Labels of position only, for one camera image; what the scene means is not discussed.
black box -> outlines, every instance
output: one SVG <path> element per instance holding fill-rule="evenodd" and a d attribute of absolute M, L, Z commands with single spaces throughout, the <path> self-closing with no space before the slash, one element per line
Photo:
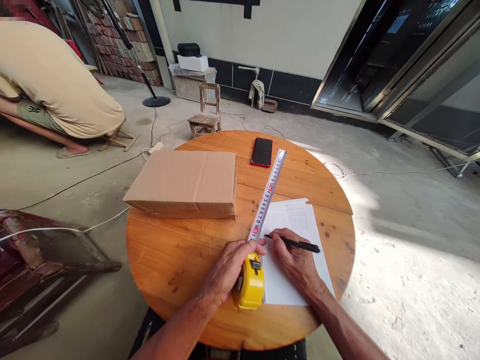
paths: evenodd
<path fill-rule="evenodd" d="M 193 57 L 200 55 L 200 46 L 194 42 L 180 43 L 177 48 L 181 56 Z"/>

white paper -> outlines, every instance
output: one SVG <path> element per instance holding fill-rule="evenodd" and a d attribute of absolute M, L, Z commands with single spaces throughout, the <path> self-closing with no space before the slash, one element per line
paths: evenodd
<path fill-rule="evenodd" d="M 263 222 L 260 236 L 262 237 L 264 234 L 269 234 L 277 228 L 289 228 L 301 237 L 309 240 L 312 244 L 317 245 L 320 248 L 320 252 L 313 253 L 315 267 L 320 278 L 325 282 L 331 293 L 335 295 L 329 269 L 325 261 L 322 242 L 320 241 L 314 208 L 310 204 L 305 204 L 305 201 L 308 201 L 307 199 L 298 200 L 301 200 L 301 202 L 294 202 L 294 204 L 290 206 L 282 205 L 284 205 L 283 203 L 291 204 L 292 200 L 272 202 L 268 208 L 265 221 Z M 275 305 L 308 305 L 307 301 L 287 277 L 275 251 L 273 242 L 270 239 L 267 239 L 266 251 L 267 255 L 262 256 L 265 279 L 264 303 Z"/>

hanging towel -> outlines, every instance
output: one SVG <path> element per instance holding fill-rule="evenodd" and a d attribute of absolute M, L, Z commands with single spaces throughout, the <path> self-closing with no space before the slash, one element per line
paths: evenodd
<path fill-rule="evenodd" d="M 265 101 L 264 83 L 260 80 L 254 80 L 251 83 L 250 92 L 248 93 L 248 100 L 251 100 L 252 107 L 254 106 L 255 89 L 258 91 L 258 109 L 261 110 L 264 107 Z"/>

human hand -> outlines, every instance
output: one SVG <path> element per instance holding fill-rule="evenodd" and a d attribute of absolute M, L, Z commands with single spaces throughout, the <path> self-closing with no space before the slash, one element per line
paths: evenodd
<path fill-rule="evenodd" d="M 258 242 L 254 240 L 227 242 L 208 274 L 200 293 L 210 297 L 218 305 L 226 302 L 232 294 L 232 288 L 237 283 L 247 255 L 253 252 L 266 255 L 267 251 L 262 247 L 266 243 L 266 239 L 259 239 Z"/>
<path fill-rule="evenodd" d="M 273 230 L 270 236 L 286 274 L 307 299 L 311 299 L 318 290 L 323 292 L 327 288 L 317 272 L 313 253 L 299 247 L 287 246 L 280 237 L 309 244 L 310 241 L 286 227 Z"/>

tape measure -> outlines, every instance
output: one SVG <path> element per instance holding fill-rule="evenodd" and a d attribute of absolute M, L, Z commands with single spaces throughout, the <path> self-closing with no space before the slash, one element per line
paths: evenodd
<path fill-rule="evenodd" d="M 260 237 L 260 230 L 262 230 L 265 216 L 267 216 L 286 154 L 285 150 L 278 149 L 275 162 L 271 167 L 270 177 L 266 183 L 265 190 L 263 190 L 261 202 L 258 204 L 255 220 L 251 226 L 250 235 L 248 236 L 249 241 L 258 241 Z M 240 276 L 238 277 L 236 287 L 233 288 L 232 295 L 233 302 L 240 309 L 255 310 L 262 304 L 264 298 L 264 270 L 259 256 L 255 252 L 248 254 L 243 262 Z"/>

